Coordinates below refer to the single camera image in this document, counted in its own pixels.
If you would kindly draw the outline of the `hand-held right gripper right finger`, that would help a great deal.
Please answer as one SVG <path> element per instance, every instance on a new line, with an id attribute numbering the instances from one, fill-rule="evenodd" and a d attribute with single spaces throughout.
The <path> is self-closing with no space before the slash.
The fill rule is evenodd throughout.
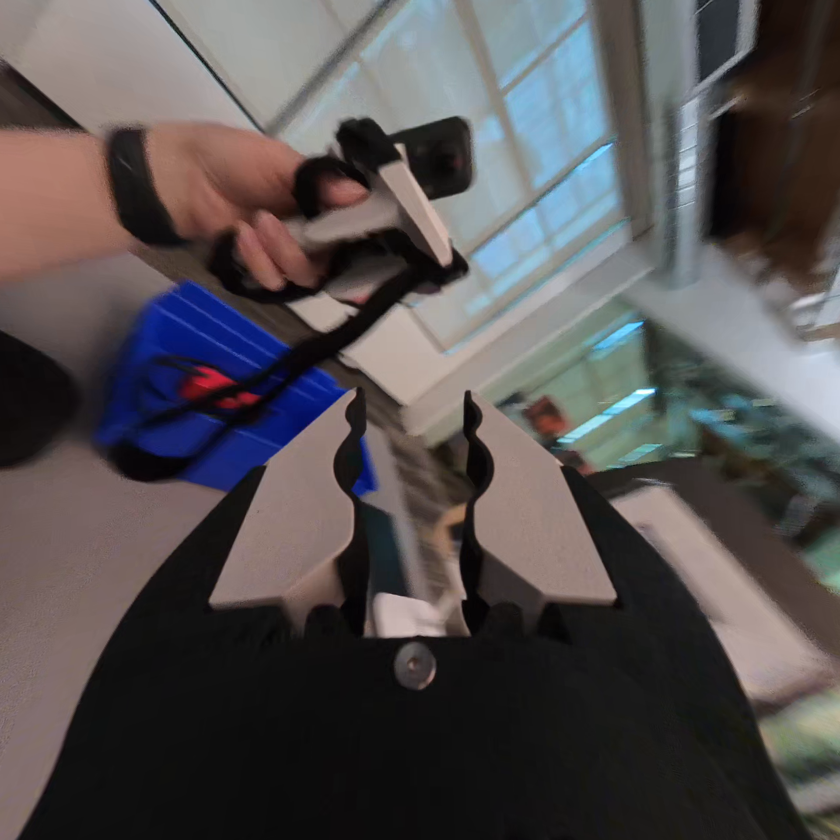
<path id="1" fill-rule="evenodd" d="M 525 627 L 549 605 L 613 607 L 616 589 L 560 462 L 477 393 L 464 396 L 466 476 L 459 555 L 465 624 L 512 604 Z"/>

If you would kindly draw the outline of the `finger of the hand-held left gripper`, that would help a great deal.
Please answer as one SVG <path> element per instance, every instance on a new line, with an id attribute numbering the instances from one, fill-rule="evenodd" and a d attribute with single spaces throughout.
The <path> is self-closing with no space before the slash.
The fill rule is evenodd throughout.
<path id="1" fill-rule="evenodd" d="M 397 160 L 377 172 L 377 187 L 395 207 L 397 226 L 412 244 L 439 266 L 448 268 L 454 249 L 447 228 L 408 164 L 406 147 L 395 144 Z"/>

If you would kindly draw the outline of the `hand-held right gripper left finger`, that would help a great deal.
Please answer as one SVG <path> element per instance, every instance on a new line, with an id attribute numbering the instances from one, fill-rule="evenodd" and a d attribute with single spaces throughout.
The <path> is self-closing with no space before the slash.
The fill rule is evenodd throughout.
<path id="1" fill-rule="evenodd" d="M 313 609 L 335 606 L 363 633 L 371 562 L 354 487 L 365 431 L 357 388 L 266 463 L 209 596 L 214 610 L 277 606 L 302 630 Z"/>

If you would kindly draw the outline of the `blue plastic bin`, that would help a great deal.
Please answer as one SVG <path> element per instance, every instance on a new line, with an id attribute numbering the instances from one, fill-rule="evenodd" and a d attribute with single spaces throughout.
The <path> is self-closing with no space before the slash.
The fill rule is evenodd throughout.
<path id="1" fill-rule="evenodd" d="M 235 411 L 190 409 L 153 425 L 168 410 L 186 406 L 177 390 L 187 372 L 204 365 L 242 382 L 268 367 L 289 346 L 209 290 L 186 281 L 152 299 L 141 311 L 111 368 L 93 435 L 110 466 L 132 480 L 147 480 L 155 456 L 189 458 L 232 419 Z M 246 392 L 263 396 L 278 374 Z M 314 369 L 293 383 L 254 423 L 230 430 L 176 478 L 229 491 L 336 403 L 345 390 Z"/>

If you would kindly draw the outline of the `person's left forearm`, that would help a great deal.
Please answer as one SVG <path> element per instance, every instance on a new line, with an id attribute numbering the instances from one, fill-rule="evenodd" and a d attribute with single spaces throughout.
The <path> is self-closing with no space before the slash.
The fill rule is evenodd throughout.
<path id="1" fill-rule="evenodd" d="M 104 142 L 78 131 L 1 132 L 1 279 L 129 253 Z"/>

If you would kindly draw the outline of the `person's left hand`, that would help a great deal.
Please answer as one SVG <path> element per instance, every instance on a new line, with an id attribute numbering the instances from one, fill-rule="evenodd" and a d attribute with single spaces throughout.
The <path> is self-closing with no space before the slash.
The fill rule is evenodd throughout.
<path id="1" fill-rule="evenodd" d="M 176 233 L 191 242 L 234 234 L 238 261 L 262 287 L 314 288 L 324 252 L 307 255 L 285 224 L 303 154 L 265 135 L 214 123 L 161 123 L 145 134 L 154 188 Z"/>

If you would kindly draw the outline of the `large paned window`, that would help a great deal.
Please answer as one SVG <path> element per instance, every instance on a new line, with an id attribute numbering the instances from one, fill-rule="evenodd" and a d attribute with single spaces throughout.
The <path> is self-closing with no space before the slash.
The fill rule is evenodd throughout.
<path id="1" fill-rule="evenodd" d="M 385 3 L 277 125 L 314 152 L 351 117 L 386 131 L 451 116 L 469 122 L 473 185 L 435 205 L 470 272 L 408 306 L 442 350 L 466 343 L 606 236 L 629 231 L 603 14 L 584 1 Z"/>

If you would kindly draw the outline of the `red device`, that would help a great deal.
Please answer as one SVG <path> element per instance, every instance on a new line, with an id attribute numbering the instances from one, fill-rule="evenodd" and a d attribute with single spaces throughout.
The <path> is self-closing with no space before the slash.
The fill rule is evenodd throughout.
<path id="1" fill-rule="evenodd" d="M 194 402 L 231 385 L 239 385 L 239 382 L 231 379 L 218 369 L 199 365 L 187 372 L 178 386 L 177 395 L 183 400 Z M 260 396 L 258 394 L 239 390 L 232 395 L 218 397 L 213 403 L 213 408 L 230 413 L 240 408 L 255 405 L 259 400 Z"/>

